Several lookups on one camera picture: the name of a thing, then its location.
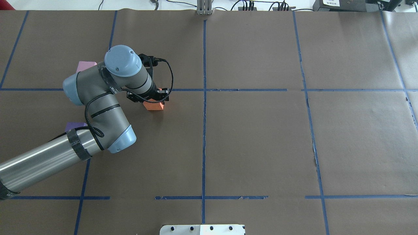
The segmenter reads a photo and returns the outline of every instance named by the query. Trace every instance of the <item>metal cylinder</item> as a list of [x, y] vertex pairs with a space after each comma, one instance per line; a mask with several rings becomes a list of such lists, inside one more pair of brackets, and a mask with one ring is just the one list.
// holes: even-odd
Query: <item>metal cylinder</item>
[[[77, 134], [91, 155], [100, 152], [89, 130], [78, 130]], [[78, 162], [81, 159], [65, 135], [1, 163], [0, 181], [8, 190], [18, 193]]]

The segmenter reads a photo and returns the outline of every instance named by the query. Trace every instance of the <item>wire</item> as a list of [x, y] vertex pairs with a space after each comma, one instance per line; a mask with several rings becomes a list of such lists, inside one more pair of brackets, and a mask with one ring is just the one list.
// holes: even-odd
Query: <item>wire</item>
[[247, 3], [247, 1], [245, 1], [245, 0], [238, 0], [238, 1], [236, 1], [236, 2], [232, 5], [231, 10], [233, 10], [233, 9], [234, 9], [234, 6], [235, 6], [237, 3], [241, 2], [241, 1], [242, 1], [242, 8], [244, 9], [244, 3]]
[[271, 8], [273, 7], [273, 5], [275, 4], [275, 3], [277, 3], [277, 7], [279, 8], [280, 7], [280, 3], [279, 2], [273, 2], [272, 4], [271, 4], [271, 6], [270, 6], [270, 8], [268, 9], [268, 11], [270, 11], [271, 10]]
[[167, 95], [166, 95], [163, 99], [161, 99], [161, 100], [159, 100], [159, 101], [149, 101], [149, 100], [144, 99], [144, 98], [143, 98], [143, 97], [141, 97], [140, 95], [135, 94], [133, 91], [131, 91], [131, 90], [129, 90], [129, 89], [122, 89], [122, 91], [126, 91], [126, 92], [129, 92], [129, 93], [132, 93], [135, 97], [137, 97], [137, 98], [139, 98], [140, 100], [142, 100], [142, 101], [144, 101], [144, 102], [147, 102], [147, 103], [158, 104], [158, 103], [161, 103], [161, 102], [163, 102], [164, 100], [166, 100], [166, 99], [168, 98], [168, 96], [171, 94], [171, 91], [173, 90], [173, 83], [174, 83], [174, 75], [173, 75], [173, 70], [171, 69], [171, 66], [170, 66], [170, 64], [169, 64], [169, 62], [168, 62], [167, 60], [165, 60], [165, 59], [161, 59], [161, 58], [155, 58], [155, 59], [157, 59], [157, 60], [160, 60], [160, 61], [162, 61], [162, 62], [167, 63], [168, 68], [170, 69], [170, 73], [171, 73], [171, 87], [170, 87], [170, 90], [168, 91]]
[[86, 107], [84, 109], [84, 118], [86, 119], [87, 126], [89, 127], [89, 129], [91, 131], [93, 131], [99, 137], [104, 137], [105, 135], [103, 134], [103, 132], [101, 130], [92, 126], [92, 124], [90, 123], [90, 120], [89, 120], [89, 113], [87, 111], [89, 110], [89, 106], [90, 106], [91, 103], [93, 103], [94, 101], [96, 101], [97, 99], [99, 99], [99, 98], [101, 98], [105, 95], [110, 95], [110, 94], [112, 94], [112, 93], [111, 92], [106, 92], [106, 93], [103, 93], [101, 95], [96, 96], [94, 99], [90, 100], [86, 104]]
[[190, 4], [190, 3], [184, 3], [184, 2], [174, 2], [174, 1], [170, 1], [170, 0], [166, 0], [167, 2], [170, 2], [170, 3], [183, 3], [183, 4], [187, 4], [187, 5], [190, 5], [190, 6], [194, 6], [194, 7], [197, 7], [196, 5], [193, 5], [193, 4]]
[[103, 1], [104, 1], [104, 0], [102, 0], [102, 2], [101, 2], [101, 3], [100, 3], [100, 5], [99, 5], [99, 8], [98, 8], [97, 10], [100, 10], [100, 7], [102, 6]]
[[309, 8], [296, 9], [296, 10], [292, 10], [292, 11], [297, 11], [297, 10], [311, 10], [311, 11], [314, 11], [314, 10], [309, 9]]
[[227, 9], [222, 8], [222, 7], [215, 7], [214, 9], [217, 9], [217, 8], [219, 8], [219, 9], [224, 9], [224, 10], [228, 11]]

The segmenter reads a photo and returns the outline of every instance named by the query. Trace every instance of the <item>table surface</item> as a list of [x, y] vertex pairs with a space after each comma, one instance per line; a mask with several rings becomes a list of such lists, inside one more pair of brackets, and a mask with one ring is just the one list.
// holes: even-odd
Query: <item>table surface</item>
[[[110, 46], [167, 59], [164, 111], [117, 95], [137, 142], [0, 203], [1, 234], [418, 230], [413, 13], [1, 11], [0, 161], [83, 123], [62, 81]], [[163, 64], [155, 82], [168, 87]]]

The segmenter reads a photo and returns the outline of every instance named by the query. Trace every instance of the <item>metal bracket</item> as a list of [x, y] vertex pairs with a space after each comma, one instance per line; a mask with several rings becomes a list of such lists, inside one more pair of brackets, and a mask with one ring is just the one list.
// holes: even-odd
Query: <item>metal bracket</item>
[[198, 15], [212, 15], [212, 0], [197, 0]]
[[245, 235], [245, 225], [164, 225], [160, 235]]

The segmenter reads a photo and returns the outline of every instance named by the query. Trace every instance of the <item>blue painter's tape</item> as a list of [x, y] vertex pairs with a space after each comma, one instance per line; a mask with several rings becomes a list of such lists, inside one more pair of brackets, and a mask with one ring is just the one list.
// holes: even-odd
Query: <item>blue painter's tape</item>
[[64, 91], [62, 88], [1, 88], [1, 91], [29, 91], [29, 92], [49, 92], [49, 91]]
[[287, 89], [207, 89], [208, 92], [286, 92]]
[[188, 88], [177, 88], [173, 89], [174, 92], [202, 92], [203, 89], [188, 89]]
[[385, 18], [383, 17], [382, 11], [380, 11], [380, 17], [382, 19], [383, 31], [385, 32], [386, 40], [387, 40], [387, 43], [388, 43], [389, 48], [390, 48], [390, 53], [392, 54], [393, 61], [394, 61], [395, 66], [396, 66], [396, 71], [398, 72], [398, 76], [399, 76], [400, 82], [402, 84], [402, 88], [403, 88], [403, 91], [405, 93], [405, 97], [406, 97], [406, 99], [408, 101], [409, 110], [411, 112], [412, 119], [413, 119], [413, 121], [415, 123], [415, 129], [418, 131], [418, 122], [417, 122], [417, 118], [416, 118], [416, 115], [415, 115], [415, 112], [414, 112], [414, 108], [412, 107], [411, 100], [409, 98], [408, 92], [407, 92], [406, 87], [405, 87], [405, 82], [403, 81], [402, 73], [400, 72], [400, 69], [399, 69], [398, 61], [397, 61], [397, 59], [395, 57], [395, 53], [393, 52], [392, 43], [390, 42], [389, 35], [387, 33], [387, 30], [386, 30]]
[[155, 200], [201, 200], [202, 196], [162, 196], [155, 197]]
[[249, 199], [249, 200], [264, 200], [268, 196], [206, 196], [206, 199], [211, 200], [239, 200], [239, 199]]
[[307, 89], [308, 92], [403, 92], [403, 89]]
[[203, 150], [202, 150], [202, 224], [205, 224], [206, 193], [206, 20], [203, 21]]
[[318, 177], [319, 193], [321, 194], [322, 214], [324, 216], [325, 233], [326, 233], [326, 235], [329, 235], [329, 226], [328, 226], [328, 217], [326, 215], [326, 208], [325, 208], [324, 190], [322, 188], [321, 170], [319, 168], [318, 152], [316, 150], [314, 127], [312, 125], [311, 108], [309, 107], [309, 98], [308, 98], [308, 91], [307, 91], [307, 87], [306, 87], [305, 72], [303, 71], [303, 66], [302, 66], [302, 52], [301, 52], [301, 45], [299, 43], [298, 26], [297, 26], [297, 23], [296, 23], [295, 12], [292, 12], [292, 14], [293, 14], [293, 24], [295, 26], [296, 43], [297, 43], [297, 46], [298, 46], [299, 64], [301, 66], [301, 74], [302, 74], [302, 79], [303, 79], [303, 89], [304, 89], [304, 93], [305, 93], [306, 108], [308, 110], [308, 119], [309, 119], [309, 127], [310, 127], [310, 130], [311, 130], [312, 147], [313, 147], [313, 153], [314, 153], [315, 161], [316, 161], [316, 174], [317, 174], [317, 177]]
[[22, 25], [20, 26], [20, 30], [19, 30], [18, 36], [16, 38], [15, 44], [13, 45], [12, 53], [10, 53], [9, 60], [7, 61], [6, 68], [5, 68], [4, 73], [3, 73], [3, 77], [0, 81], [0, 88], [2, 88], [4, 80], [6, 79], [7, 71], [9, 70], [10, 63], [12, 62], [13, 55], [15, 54], [16, 46], [18, 45], [20, 36], [22, 35], [23, 27], [25, 26], [26, 19], [28, 18], [28, 14], [29, 14], [29, 11], [27, 10], [26, 14], [25, 14], [25, 17], [23, 18]]
[[82, 208], [83, 208], [84, 193], [86, 191], [87, 177], [89, 175], [89, 168], [90, 168], [90, 159], [87, 160], [86, 171], [84, 173], [83, 187], [81, 189], [80, 203], [79, 203], [79, 209], [78, 209], [78, 212], [77, 212], [77, 219], [76, 219], [76, 225], [75, 225], [75, 228], [74, 228], [74, 235], [77, 235], [77, 233], [78, 233], [78, 228], [79, 228], [80, 218], [81, 218], [81, 211], [82, 211]]
[[14, 200], [80, 200], [78, 196], [15, 196]]
[[[418, 195], [324, 195], [325, 199], [383, 199], [383, 198], [408, 198], [418, 199]], [[321, 199], [321, 196], [305, 196], [305, 199]]]
[[[79, 196], [15, 196], [13, 200], [80, 200]], [[110, 200], [108, 196], [88, 196], [84, 200]]]
[[101, 196], [84, 196], [84, 200], [110, 200], [110, 197]]
[[109, 40], [109, 50], [112, 47], [113, 34], [115, 33], [116, 17], [117, 17], [117, 10], [115, 11], [115, 15], [113, 17], [112, 32], [110, 33], [110, 40]]

